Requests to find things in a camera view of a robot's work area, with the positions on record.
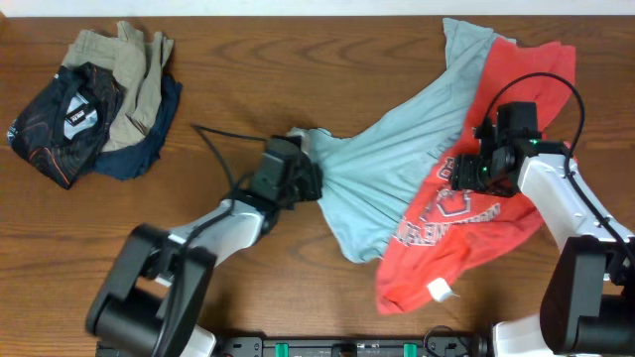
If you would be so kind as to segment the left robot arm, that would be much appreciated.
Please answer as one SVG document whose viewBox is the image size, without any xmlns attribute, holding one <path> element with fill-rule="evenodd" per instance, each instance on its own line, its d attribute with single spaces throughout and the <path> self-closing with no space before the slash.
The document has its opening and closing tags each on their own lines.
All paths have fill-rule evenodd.
<svg viewBox="0 0 635 357">
<path fill-rule="evenodd" d="M 298 202 L 321 197 L 322 171 L 304 152 L 265 153 L 198 220 L 135 227 L 85 320 L 88 333 L 130 356 L 181 356 L 191 342 L 213 270 L 253 246 Z"/>
</svg>

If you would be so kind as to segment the red printed t-shirt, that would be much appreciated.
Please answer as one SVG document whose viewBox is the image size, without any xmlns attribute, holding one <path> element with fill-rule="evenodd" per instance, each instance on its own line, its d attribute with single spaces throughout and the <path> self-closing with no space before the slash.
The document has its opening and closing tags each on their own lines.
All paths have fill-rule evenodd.
<svg viewBox="0 0 635 357">
<path fill-rule="evenodd" d="M 390 239 L 376 273 L 376 306 L 382 314 L 413 311 L 433 299 L 447 298 L 465 270 L 498 258 L 530 238 L 544 223 L 522 194 L 511 198 L 453 190 L 454 158 L 475 154 L 473 130 L 497 106 L 531 101 L 538 126 L 545 129 L 570 98 L 576 49 L 560 42 L 520 48 L 495 40 L 458 141 L 447 149 L 424 179 Z"/>
</svg>

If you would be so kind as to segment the light blue t-shirt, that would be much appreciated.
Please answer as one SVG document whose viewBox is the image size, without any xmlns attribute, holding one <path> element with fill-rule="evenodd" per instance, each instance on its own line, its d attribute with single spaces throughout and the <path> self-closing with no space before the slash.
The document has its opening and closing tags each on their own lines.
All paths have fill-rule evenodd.
<svg viewBox="0 0 635 357">
<path fill-rule="evenodd" d="M 424 178 L 459 139 L 485 62 L 500 36 L 490 28 L 443 20 L 445 70 L 365 131 L 339 138 L 305 129 L 309 157 L 322 172 L 318 200 L 343 256 L 380 258 Z"/>
</svg>

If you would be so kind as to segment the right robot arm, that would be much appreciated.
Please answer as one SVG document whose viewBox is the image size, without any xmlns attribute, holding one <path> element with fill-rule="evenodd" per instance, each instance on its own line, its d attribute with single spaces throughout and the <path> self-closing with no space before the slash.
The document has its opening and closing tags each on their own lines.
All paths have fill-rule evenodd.
<svg viewBox="0 0 635 357">
<path fill-rule="evenodd" d="M 455 158 L 451 186 L 526 196 L 560 257 L 537 314 L 500 322 L 496 356 L 631 356 L 634 235 L 608 213 L 564 144 L 521 141 Z"/>
</svg>

